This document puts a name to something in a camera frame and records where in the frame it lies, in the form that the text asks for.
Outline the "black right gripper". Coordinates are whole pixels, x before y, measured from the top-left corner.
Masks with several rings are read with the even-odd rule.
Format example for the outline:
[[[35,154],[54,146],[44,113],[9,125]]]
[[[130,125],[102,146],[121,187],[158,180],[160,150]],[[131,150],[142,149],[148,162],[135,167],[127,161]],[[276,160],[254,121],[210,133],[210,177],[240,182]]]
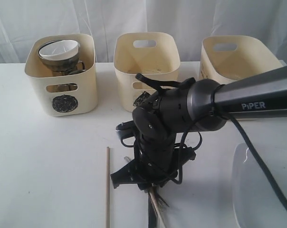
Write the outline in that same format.
[[[110,174],[113,188],[123,184],[137,184],[140,190],[163,187],[167,182],[182,182],[183,165],[196,157],[197,146],[190,147],[184,141],[176,142],[177,134],[170,134],[165,140],[154,140],[143,134],[134,146],[139,152],[137,170],[134,161]]]

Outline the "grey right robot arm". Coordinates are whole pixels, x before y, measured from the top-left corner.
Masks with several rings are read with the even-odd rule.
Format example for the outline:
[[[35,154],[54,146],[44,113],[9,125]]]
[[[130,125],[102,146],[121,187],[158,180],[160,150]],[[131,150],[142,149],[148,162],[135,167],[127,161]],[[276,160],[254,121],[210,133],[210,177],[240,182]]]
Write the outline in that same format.
[[[134,137],[134,159],[111,174],[113,187],[136,184],[141,190],[168,181],[182,182],[182,167],[196,148],[176,142],[181,133],[209,132],[230,118],[287,117],[287,66],[229,84],[212,79],[157,81],[137,74],[155,89],[132,112],[132,120],[116,127],[120,140]]]

